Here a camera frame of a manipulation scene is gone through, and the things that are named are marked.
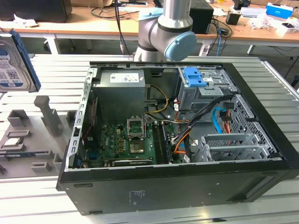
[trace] blue hard drive label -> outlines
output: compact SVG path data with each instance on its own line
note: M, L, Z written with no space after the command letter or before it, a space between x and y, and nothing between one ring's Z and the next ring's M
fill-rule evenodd
M0 85L4 87L21 87L21 80L17 69L9 63L8 52L0 49Z
M0 49L0 55L1 55L1 56L7 56L8 53L7 53L7 51L5 51L5 50L1 50L1 49Z

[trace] motherboard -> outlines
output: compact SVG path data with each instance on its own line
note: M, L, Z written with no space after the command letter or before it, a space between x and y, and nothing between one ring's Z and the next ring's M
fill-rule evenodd
M130 138L127 124L102 125L100 146L87 147L83 166L88 168L156 165L179 163L171 156L171 138L175 136L171 123L144 124L143 138ZM140 133L140 124L130 124L129 133Z

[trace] green circuit board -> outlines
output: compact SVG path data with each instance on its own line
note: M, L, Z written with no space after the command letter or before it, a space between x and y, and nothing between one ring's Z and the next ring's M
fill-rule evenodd
M90 168L112 166L115 160L151 160L156 165L156 153L153 139L153 124L147 123L145 126L145 138L129 140L127 124L103 125L100 134L100 147L86 149L84 161ZM141 131L140 125L131 125L130 132ZM168 140L174 136L172 124L165 125Z

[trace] workbench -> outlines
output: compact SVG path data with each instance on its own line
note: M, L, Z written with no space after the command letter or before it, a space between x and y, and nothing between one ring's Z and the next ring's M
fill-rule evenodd
M9 92L3 96L0 138L12 109L24 109L27 115L42 115L33 104L36 95L49 95L50 107L58 114L77 110L89 62L131 60L131 57L106 55L35 55L31 61L42 88L38 93ZM299 94L267 62L256 57L198 56L185 61L233 63L299 151ZM298 177L279 183L253 203L94 216L81 216L66 193L56 191L56 183L57 176L0 179L0 223L195 224L223 219L233 224L285 224L299 220Z
M212 7L220 7L225 12L233 5L233 2L227 0L223 3L215 3ZM258 5L250 5L251 7L264 7ZM112 10L108 13L103 13L102 16L114 16ZM125 40L138 40L138 13L127 16L128 20L121 20L121 31ZM225 22L225 17L217 17L218 20ZM299 47L299 33L285 34L283 37L275 33L274 28L255 29L247 25L249 19L240 18L238 25L230 27L233 30L233 35L227 39L227 44L252 45L248 54L253 50L255 45L263 46L282 46L282 47ZM88 7L73 7L72 14L67 23L51 23L39 22L38 27L21 28L17 27L13 22L0 21L0 27L8 31L14 28L20 33L21 37L36 37L45 38L48 40L52 54L60 54L57 39L85 39L87 49L92 48L90 40L119 40L119 31L116 21L104 20L91 15ZM206 35L197 35L198 42L202 43L199 56L206 56L208 47L217 37L216 28L210 26L209 32Z

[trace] floor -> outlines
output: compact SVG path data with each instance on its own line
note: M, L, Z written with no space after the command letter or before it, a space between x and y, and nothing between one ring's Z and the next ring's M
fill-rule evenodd
M25 46L29 53L35 54L47 54L49 52L43 49L44 39L39 38L23 38ZM101 55L120 55L120 47L119 41L110 41L110 40L92 40L93 49L87 50L85 40L73 40L76 46L75 51L71 51L72 43L68 39L59 40L59 47L62 54L101 54ZM135 41L127 41L127 46L130 53L134 52L137 47L137 42ZM196 51L192 55L198 55L200 45L196 48ZM247 55L249 45L227 45L223 50L221 56L249 56ZM277 49L282 54L281 55L276 51L273 47L268 46L256 46L253 51L252 56L257 56L261 60L268 61L282 76L284 76L289 70L290 66L294 61L290 60L288 56L294 56L294 60L299 56L299 48L281 47L281 49ZM211 51L210 56L215 56L216 51ZM293 66L290 71L287 81L292 82L294 79L294 75L299 75L299 61Z

